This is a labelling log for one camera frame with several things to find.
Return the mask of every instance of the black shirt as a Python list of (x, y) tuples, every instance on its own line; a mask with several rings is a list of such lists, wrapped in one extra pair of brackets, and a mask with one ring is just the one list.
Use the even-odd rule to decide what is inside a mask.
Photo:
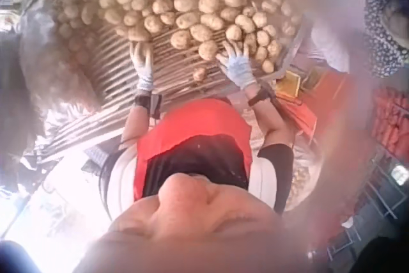
[[(269, 160), (277, 177), (274, 210), (284, 212), (293, 178), (293, 150), (284, 144), (261, 149), (258, 157)], [(235, 140), (226, 135), (195, 136), (148, 161), (143, 197), (155, 195), (165, 180), (175, 174), (198, 174), (211, 182), (235, 185), (247, 190), (243, 153)]]

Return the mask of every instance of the wrist strap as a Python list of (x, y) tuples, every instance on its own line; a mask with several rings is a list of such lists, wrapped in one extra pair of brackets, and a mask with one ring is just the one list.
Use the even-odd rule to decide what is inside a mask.
[(160, 119), (160, 105), (162, 103), (162, 95), (153, 94), (148, 95), (136, 95), (134, 98), (134, 106), (141, 106), (148, 110), (148, 114), (156, 119)]
[(266, 89), (261, 87), (257, 95), (253, 97), (252, 99), (250, 99), (247, 103), (249, 104), (250, 107), (252, 107), (262, 100), (271, 99), (271, 98), (272, 97), (270, 95), (270, 92), (268, 92)]

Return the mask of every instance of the red vest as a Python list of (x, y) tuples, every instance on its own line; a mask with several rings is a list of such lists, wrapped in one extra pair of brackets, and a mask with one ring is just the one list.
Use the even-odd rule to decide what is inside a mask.
[(135, 199), (140, 199), (148, 161), (194, 136), (231, 136), (243, 152), (249, 177), (252, 162), (251, 126), (229, 104), (217, 99), (194, 100), (167, 113), (160, 123), (137, 141), (134, 181)]

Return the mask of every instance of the glove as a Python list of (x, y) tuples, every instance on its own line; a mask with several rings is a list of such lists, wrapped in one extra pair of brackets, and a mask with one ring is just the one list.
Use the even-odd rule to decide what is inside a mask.
[(129, 53), (139, 77), (137, 89), (151, 92), (153, 90), (151, 46), (138, 42), (134, 48), (133, 43), (130, 42)]
[(227, 41), (223, 42), (223, 46), (226, 48), (228, 58), (221, 54), (216, 55), (216, 58), (220, 61), (220, 69), (225, 75), (241, 90), (256, 83), (256, 78), (251, 72), (249, 46), (244, 44), (241, 50), (236, 42), (227, 43)]

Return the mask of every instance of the black sleeve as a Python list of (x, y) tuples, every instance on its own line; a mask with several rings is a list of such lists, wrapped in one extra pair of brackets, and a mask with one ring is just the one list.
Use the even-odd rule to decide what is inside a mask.
[(293, 150), (284, 144), (273, 144), (262, 148), (257, 157), (269, 160), (275, 169), (277, 177), (277, 195), (274, 210), (282, 214), (286, 208), (287, 199), (293, 181)]

